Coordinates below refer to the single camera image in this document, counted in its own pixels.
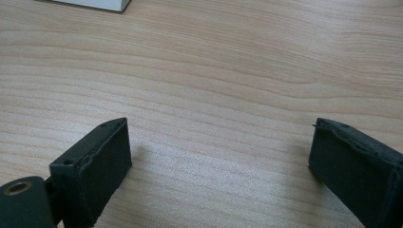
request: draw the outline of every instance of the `wood grain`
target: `wood grain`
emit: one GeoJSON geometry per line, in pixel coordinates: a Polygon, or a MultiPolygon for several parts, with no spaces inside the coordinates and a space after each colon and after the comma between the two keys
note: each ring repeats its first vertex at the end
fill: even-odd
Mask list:
{"type": "Polygon", "coordinates": [[[0,1],[0,184],[126,116],[96,227],[362,227],[311,175],[317,117],[403,151],[400,0],[0,1]]]}

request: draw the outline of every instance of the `black plastic bracket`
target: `black plastic bracket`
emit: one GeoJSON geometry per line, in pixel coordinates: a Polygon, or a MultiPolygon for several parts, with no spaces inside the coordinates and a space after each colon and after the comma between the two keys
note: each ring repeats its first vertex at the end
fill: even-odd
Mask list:
{"type": "Polygon", "coordinates": [[[0,227],[93,226],[131,163],[127,119],[95,127],[50,164],[50,178],[0,188],[0,227]]]}
{"type": "Polygon", "coordinates": [[[344,123],[317,119],[315,128],[313,174],[366,227],[401,228],[403,155],[344,123]]]}

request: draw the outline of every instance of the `circular hole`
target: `circular hole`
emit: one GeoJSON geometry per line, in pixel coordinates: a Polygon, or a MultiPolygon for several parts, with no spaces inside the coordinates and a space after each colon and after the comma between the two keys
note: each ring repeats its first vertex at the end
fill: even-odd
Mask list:
{"type": "Polygon", "coordinates": [[[12,195],[17,195],[22,192],[25,192],[27,189],[29,189],[32,186],[32,183],[29,181],[24,181],[24,182],[16,182],[12,186],[8,187],[5,191],[4,194],[8,196],[12,195]]]}
{"type": "Polygon", "coordinates": [[[65,165],[72,165],[72,164],[74,164],[74,160],[65,160],[65,161],[63,162],[63,164],[65,164],[65,165]]]}

